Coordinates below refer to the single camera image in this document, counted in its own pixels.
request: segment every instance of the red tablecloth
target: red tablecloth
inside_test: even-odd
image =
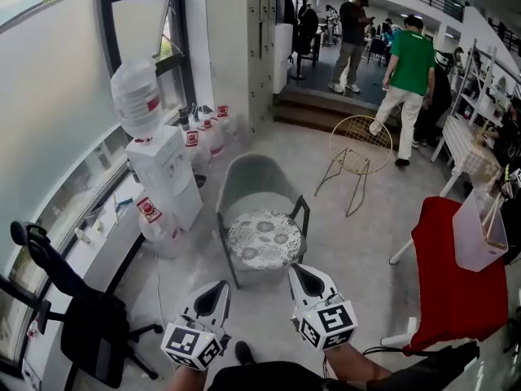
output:
[[[465,337],[485,340],[508,319],[503,260],[481,272],[464,270],[455,261],[453,215],[460,205],[441,197],[423,201],[418,225],[412,231],[421,320],[405,350]]]

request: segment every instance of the gray floor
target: gray floor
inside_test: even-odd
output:
[[[397,169],[392,158],[382,170],[369,176],[363,205],[356,214],[345,218],[345,197],[356,183],[354,176],[342,174],[334,178],[313,197],[329,165],[329,134],[268,124],[257,135],[252,150],[275,158],[308,201],[311,219],[304,263],[329,274],[351,300],[359,322],[352,344],[363,350],[379,345],[381,337],[405,332],[408,317],[420,314],[414,250],[405,254],[398,266],[388,265],[387,260],[409,238],[422,200],[437,195],[447,182],[450,170],[445,164],[441,161],[431,164],[429,147],[413,152],[411,166],[406,171]],[[170,260],[159,258],[156,262],[155,255],[142,248],[125,274],[117,294],[127,304],[133,326],[159,322],[160,305],[164,321],[173,321],[189,291],[217,279],[231,282],[221,246],[213,233],[218,182],[222,181],[228,160],[229,157],[221,157],[213,165],[213,185],[205,193],[204,210],[190,234],[176,244],[177,256]],[[457,191],[451,191],[449,197],[461,199]],[[507,268],[511,311],[519,305],[519,265]],[[293,304],[286,269],[241,271],[239,280],[244,287],[240,291],[232,288],[230,318],[225,324],[233,338],[224,357],[212,363],[207,386],[220,368],[236,364],[233,348],[237,340],[248,342],[259,361],[294,361],[321,373],[322,354],[304,343],[290,323]],[[138,344],[138,352],[160,373],[160,378],[149,381],[128,363],[121,389],[165,389],[173,369],[160,351],[160,339],[148,333]],[[512,355],[503,355],[501,351],[505,341],[505,329],[501,329],[482,343],[482,358],[447,389],[470,391],[478,389],[478,383],[481,390],[502,389],[512,375]],[[397,370],[416,359],[376,354],[374,360]],[[74,389],[108,388],[80,374]]]
[[[296,74],[296,54],[293,55],[295,65],[291,67],[287,83],[291,86],[306,88],[311,90],[320,90],[331,92],[327,86],[333,73],[333,67],[339,57],[340,46],[323,46],[320,50],[318,62],[313,68],[313,62],[309,59],[302,60],[301,74],[306,77],[305,80],[297,81],[291,77]],[[367,58],[362,58],[357,70],[357,86],[360,87],[360,93],[355,94],[350,90],[345,91],[345,96],[351,99],[361,100],[373,104],[376,108],[382,103],[385,93],[382,91],[382,80],[385,75],[384,61],[379,67],[378,62],[373,60],[374,55],[371,56],[371,61],[367,63]],[[344,71],[340,83],[345,86],[345,77],[349,70],[347,67]]]

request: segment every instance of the white pants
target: white pants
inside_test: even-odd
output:
[[[398,104],[403,103],[401,109],[401,133],[400,150],[398,158],[408,160],[410,158],[410,148],[414,136],[414,123],[418,119],[418,113],[423,103],[423,96],[400,88],[389,86],[385,99],[383,99],[375,120],[370,126],[370,132],[374,135],[382,129],[380,123],[385,123],[387,118]]]

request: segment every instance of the white cabinet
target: white cabinet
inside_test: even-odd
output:
[[[207,0],[206,7],[216,107],[227,106],[254,132],[273,99],[276,0]]]

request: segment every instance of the khaki pants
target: khaki pants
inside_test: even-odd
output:
[[[414,123],[416,123],[416,119],[418,119],[418,113],[423,103],[422,95],[389,86],[387,95],[385,99],[383,99],[378,113],[376,113],[375,120],[379,123],[374,121],[369,129],[372,134],[378,134],[382,129],[380,123],[385,123],[392,109],[400,103],[403,103],[404,107],[401,109],[400,150],[398,151],[398,158],[408,160],[413,142]]]
[[[348,84],[354,84],[357,80],[358,65],[360,64],[361,55],[363,53],[363,46],[342,42],[340,55],[333,69],[333,75],[331,76],[331,82],[335,84],[340,82],[340,76],[349,63]]]

